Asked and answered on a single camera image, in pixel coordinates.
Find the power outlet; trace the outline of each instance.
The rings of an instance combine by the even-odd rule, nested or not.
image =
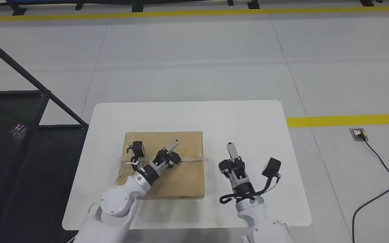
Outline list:
[[[349,130],[350,130],[350,133],[351,133],[354,141],[356,141],[356,142],[362,142],[363,141],[362,139],[358,138],[358,134],[365,135],[366,141],[369,141],[369,139],[368,139],[368,137],[366,135],[366,132],[365,132],[365,130],[363,128],[349,128]]]

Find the black cable on floor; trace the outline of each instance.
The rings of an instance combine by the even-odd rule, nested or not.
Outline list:
[[[363,134],[359,134],[358,137],[359,137],[360,139],[362,139],[362,140],[366,143],[366,145],[372,150],[372,152],[374,152],[374,153],[377,155],[378,159],[381,161],[381,164],[385,167],[385,169],[386,169],[386,170],[388,171],[388,173],[389,173],[388,167],[386,166],[386,164],[384,163],[384,161],[382,161],[381,157],[377,154],[377,152],[368,144],[368,142],[366,142],[365,136],[364,136]],[[378,195],[378,196],[376,196],[375,198],[371,199],[370,201],[368,201],[367,203],[363,204],[362,206],[360,206],[360,207],[355,211],[355,213],[354,213],[354,215],[353,215],[353,243],[355,243],[355,230],[354,230],[354,228],[355,228],[355,227],[354,227],[354,226],[355,226],[355,217],[357,216],[357,213],[359,212],[359,210],[361,210],[364,206],[370,204],[371,202],[374,202],[375,200],[377,200],[378,198],[382,197],[383,195],[385,195],[385,194],[387,194],[387,193],[389,193],[389,190],[386,190],[386,191],[384,191],[383,193],[381,193],[380,195]]]

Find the brown cardboard box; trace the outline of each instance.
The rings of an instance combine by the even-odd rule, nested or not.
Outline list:
[[[131,165],[127,165],[134,155],[127,146],[134,141],[143,141],[145,163],[153,160],[157,152],[174,139],[179,143],[174,149],[182,162],[165,172],[154,183],[146,199],[200,199],[205,194],[204,158],[202,152],[202,132],[127,132],[123,144],[122,163],[117,180],[118,185],[124,185],[127,177],[133,173]]]

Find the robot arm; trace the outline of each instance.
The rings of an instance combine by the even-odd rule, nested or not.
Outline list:
[[[74,242],[123,242],[138,209],[139,196],[146,195],[166,170],[181,162],[179,155],[173,152],[177,145],[178,140],[173,140],[142,168],[139,165],[140,157],[144,156],[142,142],[134,142],[130,147],[135,154],[130,163],[134,172],[124,185],[110,187],[104,192],[100,205],[88,216]]]
[[[230,154],[229,160],[223,160],[219,163],[220,172],[230,180],[233,194],[220,197],[220,203],[226,204],[232,198],[236,199],[235,208],[238,211],[238,217],[244,219],[247,224],[247,233],[241,241],[245,243],[291,243],[292,239],[285,225],[274,222],[266,215],[266,206],[261,197],[270,187],[274,177],[277,182],[280,179],[281,162],[270,158],[262,175],[267,177],[267,182],[263,190],[255,192],[249,176],[245,170],[245,164],[238,155],[233,143],[227,144],[227,150]]]

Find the yellow floor line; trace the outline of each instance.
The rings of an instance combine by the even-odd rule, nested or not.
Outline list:
[[[334,8],[304,8],[304,9],[231,9],[231,10],[175,10],[143,13],[98,13],[74,15],[27,15],[0,16],[0,21],[53,21],[53,20],[86,20],[86,19],[125,19],[125,18],[155,18],[174,16],[220,16],[220,15],[279,15],[297,13],[350,13],[350,12],[389,12],[389,7],[334,7]]]
[[[315,126],[362,126],[389,125],[389,114],[383,115],[339,115],[331,117],[288,117],[289,128],[308,128]]]

